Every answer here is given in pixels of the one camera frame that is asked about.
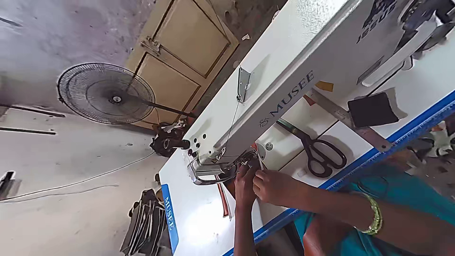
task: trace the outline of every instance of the wooden door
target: wooden door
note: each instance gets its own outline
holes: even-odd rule
[[[190,112],[237,46],[206,0],[158,0],[126,67],[147,81],[156,103]],[[179,117],[154,109],[134,124],[151,128]]]

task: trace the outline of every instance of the bangle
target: bangle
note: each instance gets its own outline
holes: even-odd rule
[[[366,197],[368,199],[368,201],[370,202],[371,209],[374,212],[374,218],[373,218],[373,222],[370,224],[370,226],[368,227],[367,230],[359,230],[357,227],[354,227],[354,228],[367,235],[376,235],[379,232],[379,230],[381,230],[381,228],[382,228],[381,210],[379,209],[378,203],[376,203],[376,201],[371,196],[369,196],[365,193],[360,193],[360,194],[363,195],[364,197]]]

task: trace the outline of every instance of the metal ruler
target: metal ruler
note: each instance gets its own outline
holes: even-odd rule
[[[354,122],[352,121],[352,117],[348,111],[338,106],[337,104],[333,103],[331,100],[324,97],[324,95],[322,95],[315,89],[311,89],[307,93],[307,95],[319,106],[321,106],[325,111],[329,112],[340,122],[344,123],[347,127],[349,127],[351,130],[357,133],[366,142],[370,143],[378,151],[385,152],[392,147],[392,144],[390,142],[388,142],[385,138],[383,138],[379,133],[377,133],[372,128],[370,127],[356,128],[354,126]]]

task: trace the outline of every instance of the person's hand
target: person's hand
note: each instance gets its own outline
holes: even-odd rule
[[[235,178],[235,204],[237,210],[251,212],[256,195],[253,191],[253,178],[257,168],[241,165]]]
[[[274,170],[258,170],[253,179],[254,193],[266,203],[298,208],[314,187]]]

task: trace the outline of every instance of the fan guard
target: fan guard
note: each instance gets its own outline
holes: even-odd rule
[[[107,124],[134,123],[147,117],[155,102],[152,88],[140,76],[112,64],[85,63],[60,76],[59,99],[72,111]]]

